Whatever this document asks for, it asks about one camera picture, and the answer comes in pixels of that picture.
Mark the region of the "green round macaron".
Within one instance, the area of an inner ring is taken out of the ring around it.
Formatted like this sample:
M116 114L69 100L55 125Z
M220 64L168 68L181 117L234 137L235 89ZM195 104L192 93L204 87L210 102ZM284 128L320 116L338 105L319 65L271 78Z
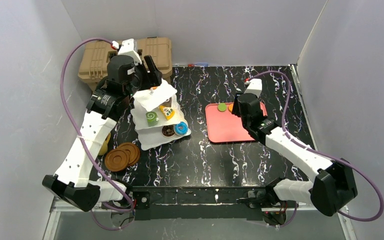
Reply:
M217 110L220 112L225 112L228 109L228 106L225 103L219 103L217 105Z

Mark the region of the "pink serving tray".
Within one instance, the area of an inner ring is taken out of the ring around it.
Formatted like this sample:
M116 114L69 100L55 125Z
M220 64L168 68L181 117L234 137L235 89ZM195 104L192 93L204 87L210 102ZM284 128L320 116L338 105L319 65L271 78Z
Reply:
M230 111L232 102L226 102L227 110L220 111L219 103L210 103L205 107L207 136L212 143L254 142L255 140L243 128L241 118Z

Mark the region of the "white three-tier cake stand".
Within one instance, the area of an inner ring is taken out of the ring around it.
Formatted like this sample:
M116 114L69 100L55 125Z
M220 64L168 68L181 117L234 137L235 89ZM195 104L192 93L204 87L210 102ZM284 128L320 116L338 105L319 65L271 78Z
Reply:
M135 124L134 130L138 134L142 150L156 148L191 135L192 131L177 100L177 92L171 84L163 79L161 85L156 90L140 90L133 95L131 115ZM169 98L172 98L171 108L174 109L175 115L172 119L166 120L159 106ZM148 126L146 119L146 113L151 111L156 112L159 118L158 124L153 127ZM188 126L186 135L179 136L175 134L173 137L164 137L162 135L163 126L176 125L180 122L185 122Z

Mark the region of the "yellow cake slice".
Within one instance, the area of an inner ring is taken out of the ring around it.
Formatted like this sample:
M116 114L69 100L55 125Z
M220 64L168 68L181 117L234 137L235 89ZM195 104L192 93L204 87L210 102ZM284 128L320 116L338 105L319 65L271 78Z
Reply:
M161 113L163 114L163 116L167 121L172 119L175 115L175 110L169 106L160 105L159 110L161 111Z

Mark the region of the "green roll cake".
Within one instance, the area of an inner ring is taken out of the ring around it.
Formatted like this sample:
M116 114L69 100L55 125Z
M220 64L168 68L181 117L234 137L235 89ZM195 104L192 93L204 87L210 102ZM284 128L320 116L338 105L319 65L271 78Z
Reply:
M159 117L157 115L156 112L154 111L149 111L145 114L146 116L146 121L147 121L147 125L149 127L153 127L153 126L156 126L159 122Z

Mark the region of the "chocolate donut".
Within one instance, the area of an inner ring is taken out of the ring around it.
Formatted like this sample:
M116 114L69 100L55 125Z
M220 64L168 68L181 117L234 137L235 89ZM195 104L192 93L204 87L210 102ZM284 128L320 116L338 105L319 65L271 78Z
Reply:
M176 133L175 133L175 130L174 130L174 125L171 124L171 125L165 125L162 127L161 129L161 134L166 137L166 138L171 138L173 137Z

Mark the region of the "blue donut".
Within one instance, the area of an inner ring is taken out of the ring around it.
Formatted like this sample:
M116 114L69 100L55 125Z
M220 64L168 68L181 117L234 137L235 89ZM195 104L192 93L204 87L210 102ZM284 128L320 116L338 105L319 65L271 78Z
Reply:
M181 121L180 123L173 125L173 130L176 135L185 136L189 131L189 127L184 121Z

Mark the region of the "tan plastic tool case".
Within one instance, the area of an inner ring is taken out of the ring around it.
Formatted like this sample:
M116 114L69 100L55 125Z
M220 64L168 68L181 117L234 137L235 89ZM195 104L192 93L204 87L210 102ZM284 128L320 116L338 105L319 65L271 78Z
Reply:
M147 37L136 40L137 53L144 59L150 55L164 80L169 81L173 74L172 42L167 37ZM78 77L94 91L102 78L108 75L107 65L118 52L104 41L92 41L85 49L78 69Z

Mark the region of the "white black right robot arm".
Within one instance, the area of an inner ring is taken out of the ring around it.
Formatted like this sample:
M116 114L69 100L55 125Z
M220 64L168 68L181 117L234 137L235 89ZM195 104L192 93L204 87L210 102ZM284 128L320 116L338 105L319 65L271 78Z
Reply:
M331 217L358 196L353 170L346 163L318 155L310 147L301 147L299 139L288 138L275 120L264 116L255 94L238 93L232 112L240 117L242 127L254 140L278 152L308 178L307 181L286 178L272 181L265 187L270 201L311 204Z

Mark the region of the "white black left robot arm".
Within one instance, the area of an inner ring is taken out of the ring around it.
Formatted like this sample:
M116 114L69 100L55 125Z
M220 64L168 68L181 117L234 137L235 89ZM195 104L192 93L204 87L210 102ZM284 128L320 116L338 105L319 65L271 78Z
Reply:
M110 179L96 163L108 134L114 129L130 98L138 91L158 87L163 75L152 56L135 63L128 55L113 56L107 65L107 76L97 84L86 106L81 126L69 109L66 114L77 132L67 156L54 174L47 174L42 185L59 199L88 212L97 203L126 200L132 211L134 202L126 186Z

